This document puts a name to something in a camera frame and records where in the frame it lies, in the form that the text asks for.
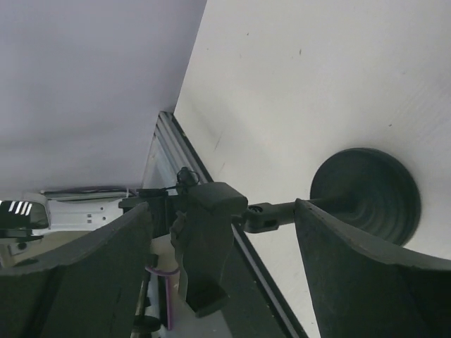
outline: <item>white wall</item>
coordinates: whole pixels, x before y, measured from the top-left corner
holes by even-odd
[[[308,199],[339,150],[387,151],[423,199],[408,247],[451,258],[450,15],[447,0],[210,1],[175,116],[251,203]],[[251,240],[317,337],[294,227]]]
[[[141,184],[206,0],[0,5],[0,189]]]

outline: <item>rubber suction cup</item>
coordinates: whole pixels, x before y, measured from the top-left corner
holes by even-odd
[[[410,173],[374,149],[349,149],[329,158],[315,174],[310,198],[339,220],[397,245],[412,237],[421,214]]]

